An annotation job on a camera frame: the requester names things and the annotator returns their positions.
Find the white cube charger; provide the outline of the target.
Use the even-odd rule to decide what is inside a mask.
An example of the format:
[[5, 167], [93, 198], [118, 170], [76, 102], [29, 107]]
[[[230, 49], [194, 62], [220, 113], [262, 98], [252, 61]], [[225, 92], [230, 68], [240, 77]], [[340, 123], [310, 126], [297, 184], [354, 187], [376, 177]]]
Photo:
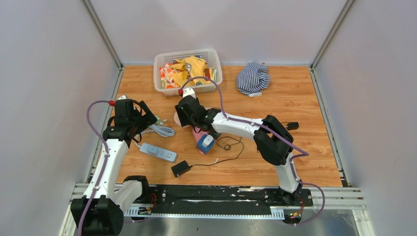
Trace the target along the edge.
[[211, 143], [213, 142], [213, 137], [211, 135], [205, 135], [203, 137], [202, 146], [203, 147], [209, 147], [211, 146]]

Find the blue cube socket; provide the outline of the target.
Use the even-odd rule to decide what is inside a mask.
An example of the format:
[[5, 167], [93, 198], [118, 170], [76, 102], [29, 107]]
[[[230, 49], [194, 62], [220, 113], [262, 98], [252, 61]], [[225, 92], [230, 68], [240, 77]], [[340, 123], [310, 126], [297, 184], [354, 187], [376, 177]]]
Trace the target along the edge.
[[211, 148], [212, 148], [212, 146], [214, 145], [214, 143], [215, 143], [215, 140], [211, 140], [211, 142], [208, 144], [208, 145], [206, 145], [205, 143], [204, 143], [204, 140], [203, 139], [200, 139], [198, 142], [197, 142], [197, 144], [196, 144], [196, 147], [197, 147], [197, 149], [202, 153], [202, 154], [207, 154], [210, 150], [211, 150]]

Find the pink triangular power strip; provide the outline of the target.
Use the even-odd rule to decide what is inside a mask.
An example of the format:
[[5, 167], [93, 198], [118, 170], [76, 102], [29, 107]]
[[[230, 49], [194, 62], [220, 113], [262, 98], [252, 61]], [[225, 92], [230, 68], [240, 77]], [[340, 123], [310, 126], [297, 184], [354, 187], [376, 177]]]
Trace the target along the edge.
[[199, 140], [205, 135], [207, 134], [207, 132], [201, 131], [200, 129], [196, 129], [196, 131], [194, 129], [192, 129], [192, 135], [194, 137], [194, 140], [196, 143], [199, 142]]

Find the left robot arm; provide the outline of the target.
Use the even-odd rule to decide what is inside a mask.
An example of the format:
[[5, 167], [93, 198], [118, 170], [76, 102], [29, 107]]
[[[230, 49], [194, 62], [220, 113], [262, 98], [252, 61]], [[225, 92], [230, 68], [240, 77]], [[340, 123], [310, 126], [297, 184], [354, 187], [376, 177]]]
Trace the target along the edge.
[[157, 118], [144, 101], [120, 98], [105, 103], [114, 108], [115, 114], [102, 133], [94, 130], [102, 142], [97, 169], [82, 197], [73, 199], [70, 205], [79, 236], [118, 236], [124, 213], [135, 201], [145, 203], [151, 196], [145, 176], [128, 176], [119, 190], [115, 184], [131, 143], [139, 143], [135, 137]]

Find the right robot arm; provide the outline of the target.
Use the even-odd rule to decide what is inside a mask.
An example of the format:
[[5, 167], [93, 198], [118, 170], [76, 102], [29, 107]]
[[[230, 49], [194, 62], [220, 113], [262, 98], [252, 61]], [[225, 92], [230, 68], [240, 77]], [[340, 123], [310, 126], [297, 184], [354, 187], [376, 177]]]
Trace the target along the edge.
[[202, 152], [223, 133], [254, 141], [261, 157], [275, 168], [283, 203], [291, 206], [300, 200], [302, 184], [293, 167], [294, 139], [276, 117], [243, 118], [217, 108], [206, 109], [192, 95], [184, 96], [175, 109], [182, 127], [189, 125], [205, 133], [197, 142]]

